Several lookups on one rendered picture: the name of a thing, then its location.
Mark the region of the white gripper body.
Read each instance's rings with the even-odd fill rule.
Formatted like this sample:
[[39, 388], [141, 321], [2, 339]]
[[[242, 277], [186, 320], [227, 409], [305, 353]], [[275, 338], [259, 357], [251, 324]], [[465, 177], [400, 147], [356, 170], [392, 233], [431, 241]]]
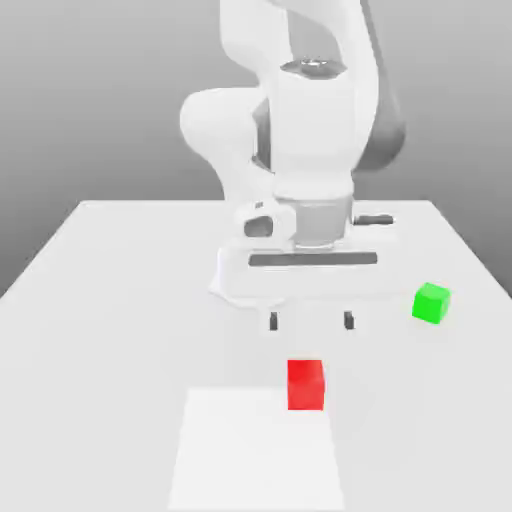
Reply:
[[375, 298], [400, 290], [400, 263], [401, 248], [393, 239], [313, 247], [232, 239], [217, 253], [209, 291], [238, 307]]

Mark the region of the small red cube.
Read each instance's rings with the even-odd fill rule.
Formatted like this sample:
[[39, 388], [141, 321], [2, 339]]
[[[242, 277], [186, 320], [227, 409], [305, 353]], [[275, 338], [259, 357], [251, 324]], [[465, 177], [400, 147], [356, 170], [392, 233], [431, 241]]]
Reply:
[[321, 360], [287, 362], [289, 410], [321, 411], [325, 404], [325, 378]]

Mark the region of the small green cube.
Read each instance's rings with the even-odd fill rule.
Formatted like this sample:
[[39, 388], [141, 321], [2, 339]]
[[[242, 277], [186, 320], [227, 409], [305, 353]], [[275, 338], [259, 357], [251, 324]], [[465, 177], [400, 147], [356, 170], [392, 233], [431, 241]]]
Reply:
[[415, 293], [412, 316], [438, 325], [445, 317], [451, 302], [451, 291], [433, 283], [424, 283]]

